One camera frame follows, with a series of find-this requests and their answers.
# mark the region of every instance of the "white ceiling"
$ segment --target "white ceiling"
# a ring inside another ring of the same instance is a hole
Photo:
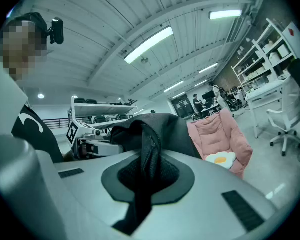
[[[171,98],[219,72],[248,25],[233,18],[209,20],[209,12],[247,9],[256,0],[23,0],[12,16],[38,12],[46,21],[64,21],[64,43],[48,44],[46,63],[18,81],[33,88],[79,88],[105,96],[151,100]],[[171,26],[173,35],[132,64],[124,56]],[[228,42],[233,27],[241,29]],[[142,58],[148,62],[141,63]],[[218,67],[199,74],[216,62]],[[184,80],[168,93],[163,90]]]

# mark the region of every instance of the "pink chair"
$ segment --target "pink chair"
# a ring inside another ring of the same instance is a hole
[[[188,122],[187,127],[203,160],[218,152],[234,152],[236,159],[230,172],[243,179],[253,150],[228,109],[224,108],[206,119]]]

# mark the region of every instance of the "fried egg plushie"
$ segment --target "fried egg plushie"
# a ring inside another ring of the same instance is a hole
[[[218,152],[216,154],[208,155],[205,160],[226,169],[230,169],[236,160],[236,154],[234,152]]]

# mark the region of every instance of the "desk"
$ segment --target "desk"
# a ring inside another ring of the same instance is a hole
[[[251,115],[253,118],[254,124],[254,137],[258,138],[257,131],[257,118],[254,110],[263,106],[266,106],[270,103],[279,101],[282,99],[282,93],[280,93],[283,85],[282,80],[275,80],[273,82],[266,83],[259,89],[256,89],[252,92],[246,94],[245,100],[249,104]]]
[[[213,105],[213,106],[211,106],[211,107],[205,108],[204,110],[201,111],[201,113],[206,112],[206,111],[209,111],[209,110],[211,110],[211,109],[214,109],[214,108],[216,108],[216,107],[218,107],[218,106],[219,106],[219,104],[217,103],[216,105]]]

